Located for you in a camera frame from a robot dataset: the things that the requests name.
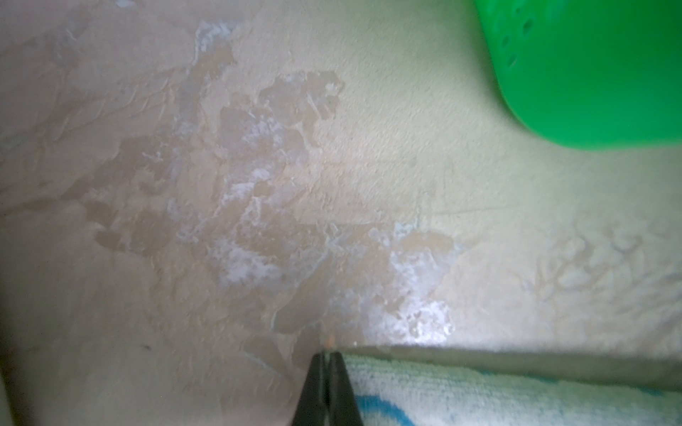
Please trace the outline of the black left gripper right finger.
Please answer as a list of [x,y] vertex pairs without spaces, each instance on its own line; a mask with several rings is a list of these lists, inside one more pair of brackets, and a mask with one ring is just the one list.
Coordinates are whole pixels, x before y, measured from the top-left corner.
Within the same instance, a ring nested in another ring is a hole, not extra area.
[[341,353],[329,354],[327,382],[329,425],[364,426]]

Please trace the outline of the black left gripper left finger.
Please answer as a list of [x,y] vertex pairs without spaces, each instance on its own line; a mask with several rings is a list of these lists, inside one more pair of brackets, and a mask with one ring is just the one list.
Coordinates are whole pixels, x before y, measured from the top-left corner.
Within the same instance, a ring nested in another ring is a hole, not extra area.
[[291,426],[323,426],[327,417],[327,364],[324,353],[312,356]]

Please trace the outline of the blue bunny pattern towel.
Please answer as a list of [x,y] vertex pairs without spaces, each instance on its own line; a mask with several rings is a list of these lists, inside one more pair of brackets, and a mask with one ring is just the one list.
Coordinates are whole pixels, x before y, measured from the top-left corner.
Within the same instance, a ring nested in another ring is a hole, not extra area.
[[367,425],[679,425],[681,395],[343,356]]

